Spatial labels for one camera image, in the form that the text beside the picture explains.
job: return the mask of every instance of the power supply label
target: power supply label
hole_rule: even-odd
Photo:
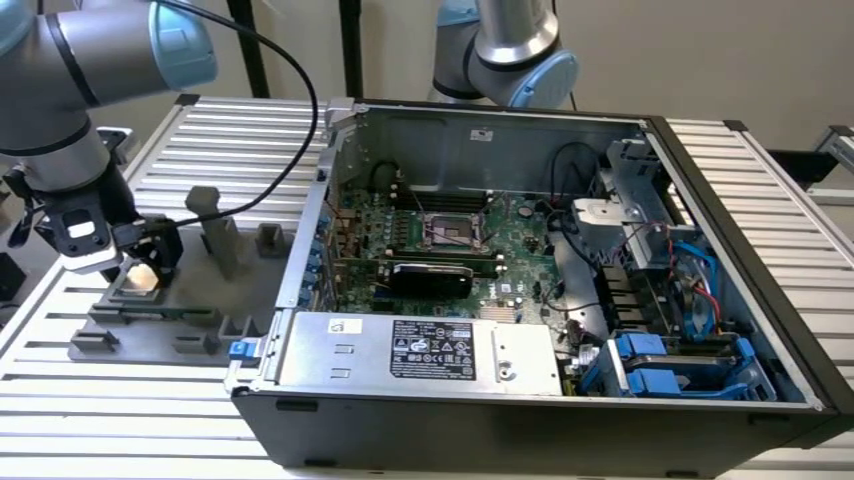
[[[476,380],[471,323],[395,320],[391,374],[425,380]]]

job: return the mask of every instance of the metal workbench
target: metal workbench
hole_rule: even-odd
[[[248,201],[291,158],[308,120],[309,108],[301,102],[201,98],[192,106],[176,106],[128,168],[140,210],[185,217],[184,196],[199,184],[220,188],[223,206]],[[820,212],[794,202],[796,196],[780,186],[770,159],[762,158],[750,138],[716,122],[671,123],[824,349],[854,383],[854,320],[850,312],[840,314],[854,310],[854,295],[828,289],[820,292],[819,301],[800,293],[799,279],[820,280],[827,273],[815,272],[815,262],[842,261],[835,243],[830,247],[824,243],[831,242],[826,232],[832,227],[820,221]],[[309,167],[323,143],[315,141],[276,193],[236,217],[240,227],[271,221],[295,230]],[[739,193],[747,190],[744,186],[759,192],[762,198],[754,200],[760,202],[747,201]],[[784,218],[766,218],[771,211]],[[772,221],[783,222],[780,229],[763,229],[768,226],[763,222]],[[768,231],[779,235],[762,233]],[[791,257],[796,249],[776,248],[786,239],[798,239],[806,257]],[[854,272],[839,275],[838,285],[854,288]],[[0,478],[340,478],[341,471],[285,471],[265,459],[221,386],[225,368],[68,360],[71,336],[105,286],[99,276],[79,276],[55,265],[0,332]],[[827,303],[827,296],[836,303]],[[375,477],[367,472],[348,475]],[[854,433],[847,433],[808,451],[770,451],[722,478],[842,480],[852,476]]]

